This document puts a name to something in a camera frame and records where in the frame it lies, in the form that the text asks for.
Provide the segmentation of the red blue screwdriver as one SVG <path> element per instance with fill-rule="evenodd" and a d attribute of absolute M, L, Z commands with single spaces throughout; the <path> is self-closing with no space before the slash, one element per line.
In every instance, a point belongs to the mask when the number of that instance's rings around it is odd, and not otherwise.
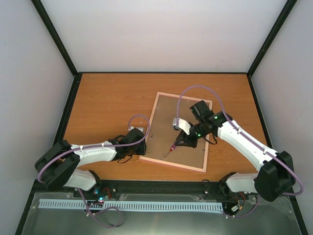
<path fill-rule="evenodd" d="M 176 148 L 176 146 L 173 144 L 173 145 L 170 147 L 168 153 L 166 153 L 165 156 L 161 158 L 161 160 L 163 161 L 173 150 L 175 150 L 175 148 Z"/>

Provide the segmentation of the pink wooden photo frame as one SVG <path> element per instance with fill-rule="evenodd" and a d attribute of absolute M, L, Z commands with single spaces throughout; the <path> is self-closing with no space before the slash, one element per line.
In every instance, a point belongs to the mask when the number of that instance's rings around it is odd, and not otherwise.
<path fill-rule="evenodd" d="M 190 107 L 199 101 L 199 98 L 187 96 L 179 100 L 177 94 L 158 92 L 150 117 L 146 153 L 139 158 L 157 164 L 206 172 L 209 143 L 204 139 L 198 140 L 196 148 L 178 146 L 172 152 L 169 151 L 179 135 L 179 131 L 172 128 L 173 119 L 177 115 L 177 105 L 179 104 L 179 117 L 195 124 L 197 121 Z"/>

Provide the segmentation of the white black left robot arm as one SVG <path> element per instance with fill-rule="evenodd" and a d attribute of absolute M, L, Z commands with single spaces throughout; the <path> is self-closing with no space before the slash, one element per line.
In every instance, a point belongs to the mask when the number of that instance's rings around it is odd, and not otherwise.
<path fill-rule="evenodd" d="M 145 151 L 143 128 L 130 127 L 126 135 L 98 144 L 71 145 L 67 140 L 61 140 L 36 161 L 35 169 L 38 181 L 48 191 L 62 187 L 80 188 L 96 197 L 102 191 L 100 178 L 93 170 L 83 171 L 78 167 L 96 162 L 119 162 L 125 157 L 144 155 Z"/>

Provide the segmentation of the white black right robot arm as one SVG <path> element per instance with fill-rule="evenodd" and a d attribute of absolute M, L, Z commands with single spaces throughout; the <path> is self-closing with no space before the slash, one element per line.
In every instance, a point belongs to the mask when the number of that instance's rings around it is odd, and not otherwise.
<path fill-rule="evenodd" d="M 231 116 L 223 111 L 214 113 L 203 100 L 191 106 L 190 111 L 197 120 L 196 124 L 179 117 L 173 119 L 172 127 L 179 131 L 174 147 L 195 148 L 199 139 L 211 134 L 234 147 L 257 170 L 257 173 L 226 175 L 223 178 L 226 192 L 257 193 L 272 202 L 280 195 L 286 195 L 296 183 L 292 157 L 288 152 L 277 152 L 262 144 Z"/>

